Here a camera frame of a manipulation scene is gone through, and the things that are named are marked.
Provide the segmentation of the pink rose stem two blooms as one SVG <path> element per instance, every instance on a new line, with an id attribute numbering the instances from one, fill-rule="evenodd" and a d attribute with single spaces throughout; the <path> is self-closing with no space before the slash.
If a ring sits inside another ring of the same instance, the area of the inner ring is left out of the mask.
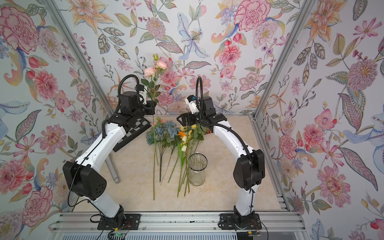
<path id="1" fill-rule="evenodd" d="M 154 112 L 156 112 L 156 104 L 159 102 L 158 96 L 161 94 L 159 91 L 160 84 L 158 80 L 161 78 L 163 73 L 168 69 L 168 65 L 161 61 L 161 57 L 158 54 L 153 54 L 153 66 L 145 67 L 143 70 L 142 84 L 145 86 L 145 94 L 147 98 L 152 101 L 151 106 Z M 158 134 L 156 133 L 155 117 L 152 117 L 154 126 L 150 130 L 150 138 L 148 140 L 151 145 L 155 148 L 154 150 L 154 168 L 153 168 L 153 200 L 156 199 L 156 164 L 157 160 L 157 148 L 158 148 Z"/>

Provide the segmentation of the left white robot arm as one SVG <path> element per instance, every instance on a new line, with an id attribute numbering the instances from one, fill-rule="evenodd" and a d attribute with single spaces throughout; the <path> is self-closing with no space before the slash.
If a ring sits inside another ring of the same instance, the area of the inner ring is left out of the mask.
<path id="1" fill-rule="evenodd" d="M 102 132 L 76 161 L 63 166 L 70 193 L 83 197 L 101 215 L 105 227 L 121 229 L 129 225 L 124 208 L 107 192 L 107 181 L 100 175 L 111 152 L 117 152 L 151 127 L 145 117 L 155 114 L 157 103 L 146 99 L 148 81 L 125 76 L 118 85 L 118 105 L 102 122 Z"/>

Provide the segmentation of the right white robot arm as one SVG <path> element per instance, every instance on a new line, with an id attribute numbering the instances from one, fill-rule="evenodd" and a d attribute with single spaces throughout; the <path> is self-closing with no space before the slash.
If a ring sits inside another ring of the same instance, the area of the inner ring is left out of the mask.
<path id="1" fill-rule="evenodd" d="M 239 187 L 238 200 L 233 214 L 221 214 L 219 228 L 222 230 L 262 229 L 259 215 L 254 210 L 254 199 L 266 176 L 265 155 L 255 150 L 237 134 L 223 114 L 216 112 L 211 97 L 203 94 L 203 80 L 197 78 L 196 93 L 186 99 L 189 112 L 178 116 L 183 127 L 198 125 L 215 134 L 230 150 L 236 160 L 233 177 Z"/>

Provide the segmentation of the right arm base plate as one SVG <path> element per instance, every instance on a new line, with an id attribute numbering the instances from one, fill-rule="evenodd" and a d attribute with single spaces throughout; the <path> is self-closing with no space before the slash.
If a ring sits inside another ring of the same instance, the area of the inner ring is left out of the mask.
<path id="1" fill-rule="evenodd" d="M 255 211 L 247 216 L 235 213 L 220 214 L 218 227 L 221 230 L 261 230 L 260 216 Z"/>

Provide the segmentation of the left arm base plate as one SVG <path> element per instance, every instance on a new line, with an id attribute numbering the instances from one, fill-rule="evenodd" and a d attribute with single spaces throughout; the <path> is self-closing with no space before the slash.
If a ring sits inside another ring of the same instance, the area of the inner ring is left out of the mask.
<path id="1" fill-rule="evenodd" d="M 118 230 L 130 231 L 138 230 L 141 215 L 140 214 L 124 214 L 117 215 L 115 218 L 107 218 L 100 214 L 100 219 L 96 221 L 98 224 L 97 230 Z"/>

